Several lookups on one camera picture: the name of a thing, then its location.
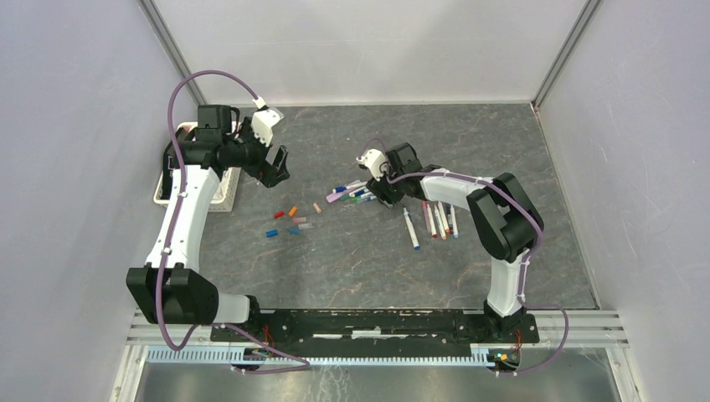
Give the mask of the pink highlighter pen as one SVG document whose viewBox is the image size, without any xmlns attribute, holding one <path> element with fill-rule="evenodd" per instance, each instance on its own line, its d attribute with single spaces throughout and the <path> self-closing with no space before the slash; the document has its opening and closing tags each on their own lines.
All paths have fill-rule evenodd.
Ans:
<svg viewBox="0 0 710 402">
<path fill-rule="evenodd" d="M 421 201 L 421 206 L 422 206 L 422 211 L 423 211 L 423 216 L 424 216 L 425 227 L 427 229 L 427 232 L 430 233 L 430 222 L 429 222 L 429 218 L 428 218 L 426 202 Z"/>
</svg>

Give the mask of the white marker dark-blue cap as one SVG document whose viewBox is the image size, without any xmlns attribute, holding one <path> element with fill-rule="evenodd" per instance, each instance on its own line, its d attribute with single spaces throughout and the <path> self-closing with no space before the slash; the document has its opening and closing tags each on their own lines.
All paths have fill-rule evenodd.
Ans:
<svg viewBox="0 0 710 402">
<path fill-rule="evenodd" d="M 355 182 L 349 183 L 345 186 L 335 187 L 332 190 L 332 193 L 343 193 L 343 192 L 346 192 L 347 190 L 353 190 L 353 189 L 360 188 L 360 187 L 364 186 L 365 184 L 366 184 L 365 182 L 355 181 Z"/>
</svg>

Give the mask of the white marker red cap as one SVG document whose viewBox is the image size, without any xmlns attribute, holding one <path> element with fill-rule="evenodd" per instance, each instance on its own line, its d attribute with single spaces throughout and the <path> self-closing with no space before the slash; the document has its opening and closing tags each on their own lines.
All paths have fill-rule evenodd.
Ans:
<svg viewBox="0 0 710 402">
<path fill-rule="evenodd" d="M 423 202 L 423 206 L 424 206 L 424 211 L 426 213 L 426 222 L 427 222 L 428 231 L 430 232 L 430 235 L 436 239 L 438 237 L 438 233 L 436 230 L 435 216 L 434 216 L 433 210 L 431 209 L 430 205 L 427 202 Z"/>
</svg>

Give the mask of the white marker light-blue cap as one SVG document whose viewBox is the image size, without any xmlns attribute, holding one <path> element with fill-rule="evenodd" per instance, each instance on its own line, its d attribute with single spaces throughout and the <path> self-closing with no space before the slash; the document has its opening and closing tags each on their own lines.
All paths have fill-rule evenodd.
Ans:
<svg viewBox="0 0 710 402">
<path fill-rule="evenodd" d="M 449 217 L 450 217 L 450 228 L 451 233 L 455 239 L 459 238 L 458 224 L 455 215 L 455 207 L 453 205 L 449 206 Z"/>
</svg>

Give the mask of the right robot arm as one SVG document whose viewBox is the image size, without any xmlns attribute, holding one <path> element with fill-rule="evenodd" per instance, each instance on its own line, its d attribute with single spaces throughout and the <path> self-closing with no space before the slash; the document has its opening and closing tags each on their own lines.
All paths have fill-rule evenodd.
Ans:
<svg viewBox="0 0 710 402">
<path fill-rule="evenodd" d="M 543 238 L 543 219 L 510 173 L 494 178 L 423 165 L 407 142 L 386 152 L 368 149 L 356 159 L 370 173 L 368 189 L 388 207 L 403 197 L 440 202 L 468 211 L 478 239 L 491 256 L 491 284 L 484 308 L 485 334 L 504 342 L 517 331 L 514 315 L 524 308 L 525 277 Z"/>
</svg>

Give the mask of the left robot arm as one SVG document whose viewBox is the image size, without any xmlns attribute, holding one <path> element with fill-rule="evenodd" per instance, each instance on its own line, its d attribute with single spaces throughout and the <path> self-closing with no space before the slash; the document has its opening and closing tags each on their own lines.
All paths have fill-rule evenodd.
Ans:
<svg viewBox="0 0 710 402">
<path fill-rule="evenodd" d="M 161 230 L 144 266 L 126 275 L 126 286 L 149 323 L 228 322 L 247 342 L 262 333 L 263 319 L 252 312 L 255 298 L 225 294 L 201 276 L 199 251 L 214 195 L 229 169 L 239 168 L 267 188 L 289 178 L 285 146 L 273 162 L 266 159 L 282 119 L 268 106 L 241 118 L 235 107 L 207 105 L 198 108 L 195 122 L 178 126 L 179 148 L 165 155 L 172 181 Z"/>
</svg>

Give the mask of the lilac highlighter pen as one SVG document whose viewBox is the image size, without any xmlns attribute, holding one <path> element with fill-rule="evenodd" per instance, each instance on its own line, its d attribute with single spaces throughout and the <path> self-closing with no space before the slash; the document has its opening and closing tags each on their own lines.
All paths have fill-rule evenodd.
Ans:
<svg viewBox="0 0 710 402">
<path fill-rule="evenodd" d="M 330 193 L 326 196 L 326 201 L 329 204 L 332 204 L 332 203 L 340 200 L 343 197 L 349 198 L 350 193 L 354 190 L 355 190 L 355 188 L 343 188 L 340 192 Z"/>
</svg>

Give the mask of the white plastic basket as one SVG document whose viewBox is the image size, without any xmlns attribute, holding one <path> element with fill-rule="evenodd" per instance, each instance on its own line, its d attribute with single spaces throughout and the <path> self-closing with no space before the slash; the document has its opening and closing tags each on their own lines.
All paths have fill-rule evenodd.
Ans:
<svg viewBox="0 0 710 402">
<path fill-rule="evenodd" d="M 188 139 L 189 141 L 192 141 L 194 138 L 192 130 L 197 125 L 198 123 L 196 121 L 181 123 L 177 127 L 176 138 L 178 140 Z M 197 179 L 206 175 L 206 173 L 201 173 L 200 169 L 201 167 L 199 165 L 197 165 L 196 168 L 187 167 L 188 173 L 186 176 L 186 190 L 188 192 L 196 189 L 196 183 L 190 183 L 190 179 Z M 169 200 L 171 199 L 172 192 L 180 189 L 181 179 L 177 177 L 177 171 L 179 171 L 179 169 L 175 169 L 172 172 L 173 175 L 168 178 L 164 178 L 161 173 L 152 196 L 155 204 L 166 208 L 169 204 Z M 241 169 L 239 167 L 229 167 L 223 172 L 221 181 L 217 189 L 214 191 L 214 196 L 208 209 L 210 213 L 229 213 L 233 210 L 235 196 L 239 186 L 240 174 Z"/>
</svg>

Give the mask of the black box in basket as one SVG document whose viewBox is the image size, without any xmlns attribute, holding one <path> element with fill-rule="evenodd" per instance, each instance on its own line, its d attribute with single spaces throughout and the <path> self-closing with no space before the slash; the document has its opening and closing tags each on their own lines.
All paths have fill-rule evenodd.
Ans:
<svg viewBox="0 0 710 402">
<path fill-rule="evenodd" d="M 164 178 L 171 177 L 175 169 L 180 169 L 180 162 L 172 141 L 169 141 L 162 154 L 162 175 Z"/>
</svg>

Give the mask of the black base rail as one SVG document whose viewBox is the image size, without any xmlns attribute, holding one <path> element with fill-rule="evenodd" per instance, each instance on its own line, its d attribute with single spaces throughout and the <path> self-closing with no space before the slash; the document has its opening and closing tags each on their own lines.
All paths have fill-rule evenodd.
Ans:
<svg viewBox="0 0 710 402">
<path fill-rule="evenodd" d="M 463 309 L 262 310 L 240 328 L 301 358 L 466 357 L 473 344 L 538 343 L 533 314 Z"/>
</svg>

